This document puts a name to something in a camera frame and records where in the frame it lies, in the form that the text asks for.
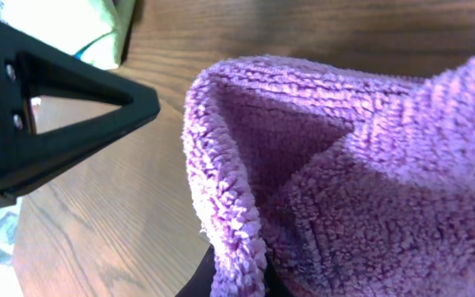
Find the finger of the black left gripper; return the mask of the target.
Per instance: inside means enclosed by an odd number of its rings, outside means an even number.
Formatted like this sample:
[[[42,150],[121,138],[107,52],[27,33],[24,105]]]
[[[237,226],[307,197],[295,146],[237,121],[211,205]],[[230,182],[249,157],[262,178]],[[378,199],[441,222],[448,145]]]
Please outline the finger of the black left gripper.
[[[0,208],[154,120],[151,88],[0,22]]]

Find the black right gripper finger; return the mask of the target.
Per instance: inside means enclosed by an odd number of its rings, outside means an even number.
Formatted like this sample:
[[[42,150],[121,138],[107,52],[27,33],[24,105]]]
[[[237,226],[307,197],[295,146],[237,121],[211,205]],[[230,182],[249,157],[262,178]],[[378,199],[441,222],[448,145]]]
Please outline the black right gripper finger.
[[[193,276],[176,294],[176,297],[209,297],[215,272],[214,247],[210,245]],[[276,274],[270,260],[267,260],[264,284],[265,297],[294,297]]]

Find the purple microfiber cloth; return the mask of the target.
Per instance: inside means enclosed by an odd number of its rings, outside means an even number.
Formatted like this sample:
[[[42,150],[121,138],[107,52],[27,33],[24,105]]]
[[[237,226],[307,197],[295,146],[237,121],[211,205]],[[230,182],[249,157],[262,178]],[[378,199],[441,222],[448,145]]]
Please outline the purple microfiber cloth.
[[[186,94],[212,296],[475,296],[475,56],[401,78],[224,60]]]

